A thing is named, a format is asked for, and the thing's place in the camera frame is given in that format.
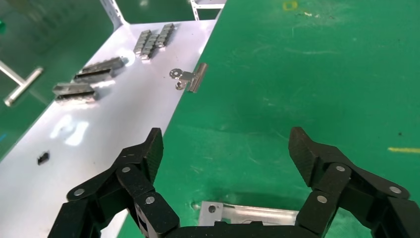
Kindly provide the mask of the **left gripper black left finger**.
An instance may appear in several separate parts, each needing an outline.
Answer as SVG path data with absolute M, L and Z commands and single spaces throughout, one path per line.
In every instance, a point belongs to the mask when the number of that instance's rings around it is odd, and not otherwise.
M 49 236 L 99 238 L 123 210 L 147 238 L 179 228 L 179 217 L 154 188 L 162 157 L 162 131 L 152 128 L 143 143 L 124 148 L 107 170 L 68 192 Z

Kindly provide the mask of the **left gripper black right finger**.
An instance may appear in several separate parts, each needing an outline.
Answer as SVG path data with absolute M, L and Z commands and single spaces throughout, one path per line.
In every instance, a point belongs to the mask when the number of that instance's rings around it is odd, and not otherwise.
M 288 150 L 311 189 L 296 226 L 326 235 L 338 209 L 350 212 L 374 238 L 417 238 L 420 208 L 401 185 L 368 172 L 337 147 L 313 141 L 301 127 L 290 131 Z

